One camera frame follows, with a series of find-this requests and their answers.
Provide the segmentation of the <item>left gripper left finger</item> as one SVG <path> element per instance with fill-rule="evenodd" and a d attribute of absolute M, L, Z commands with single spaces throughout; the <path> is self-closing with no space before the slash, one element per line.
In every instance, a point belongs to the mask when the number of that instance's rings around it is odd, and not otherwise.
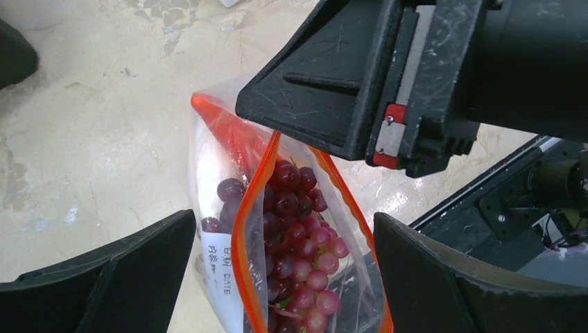
<path fill-rule="evenodd" d="M 192 210 L 1 284 L 2 332 L 165 332 L 196 235 Z"/>

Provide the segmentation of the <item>orange carrot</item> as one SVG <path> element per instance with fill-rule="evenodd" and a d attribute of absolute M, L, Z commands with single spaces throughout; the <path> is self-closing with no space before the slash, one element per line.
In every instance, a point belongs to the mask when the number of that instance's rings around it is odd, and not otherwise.
<path fill-rule="evenodd" d="M 230 113 L 208 94 L 193 94 L 191 105 L 235 164 L 252 176 L 266 149 L 255 127 Z"/>

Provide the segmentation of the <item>clear zip top bag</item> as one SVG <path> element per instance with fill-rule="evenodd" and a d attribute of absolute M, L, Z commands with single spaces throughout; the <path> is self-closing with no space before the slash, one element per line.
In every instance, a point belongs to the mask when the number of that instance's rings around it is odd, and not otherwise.
<path fill-rule="evenodd" d="M 225 332 L 392 332 L 372 231 L 330 156 L 191 96 L 196 269 Z"/>

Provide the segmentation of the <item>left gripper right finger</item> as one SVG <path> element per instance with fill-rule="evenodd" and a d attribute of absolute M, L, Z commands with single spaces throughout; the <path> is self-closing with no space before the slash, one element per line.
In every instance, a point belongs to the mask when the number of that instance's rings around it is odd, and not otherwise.
<path fill-rule="evenodd" d="M 396 332 L 586 332 L 587 289 L 493 266 L 374 215 Z"/>

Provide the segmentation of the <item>dark red grapes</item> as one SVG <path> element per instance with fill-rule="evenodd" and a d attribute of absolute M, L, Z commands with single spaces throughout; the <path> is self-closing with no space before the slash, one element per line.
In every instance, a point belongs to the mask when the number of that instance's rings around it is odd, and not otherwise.
<path fill-rule="evenodd" d="M 284 320 L 284 301 L 294 288 L 290 279 L 295 262 L 290 251 L 290 228 L 307 217 L 320 217 L 325 211 L 327 206 L 316 183 L 311 168 L 279 160 L 262 200 L 253 205 L 247 216 L 251 247 L 248 264 L 261 308 L 267 313 L 269 332 L 291 332 Z M 209 300 L 226 332 L 252 331 L 237 289 L 231 256 L 232 228 L 244 193 L 242 180 L 222 180 L 217 187 L 218 197 L 223 201 L 220 214 L 205 217 L 200 224 L 200 265 Z"/>

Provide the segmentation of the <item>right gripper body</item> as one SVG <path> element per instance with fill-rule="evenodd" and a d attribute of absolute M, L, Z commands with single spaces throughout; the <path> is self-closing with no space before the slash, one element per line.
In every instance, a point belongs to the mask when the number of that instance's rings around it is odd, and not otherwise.
<path fill-rule="evenodd" d="M 432 1 L 408 100 L 388 78 L 365 160 L 412 178 L 472 149 L 483 123 L 587 141 L 586 1 Z"/>

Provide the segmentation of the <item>light red grapes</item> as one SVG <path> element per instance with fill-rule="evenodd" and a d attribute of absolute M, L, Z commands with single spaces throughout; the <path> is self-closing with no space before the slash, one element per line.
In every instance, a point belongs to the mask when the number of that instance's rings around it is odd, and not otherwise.
<path fill-rule="evenodd" d="M 284 320 L 291 332 L 325 332 L 340 307 L 330 279 L 349 255 L 344 239 L 324 219 L 310 216 L 290 228 L 294 267 L 293 292 L 284 301 Z"/>

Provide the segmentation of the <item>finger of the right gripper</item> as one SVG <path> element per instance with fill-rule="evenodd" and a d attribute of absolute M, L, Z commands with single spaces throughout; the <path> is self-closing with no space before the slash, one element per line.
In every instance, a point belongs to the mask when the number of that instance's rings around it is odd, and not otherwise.
<path fill-rule="evenodd" d="M 236 114 L 344 160 L 365 157 L 402 1 L 320 1 L 239 92 Z"/>

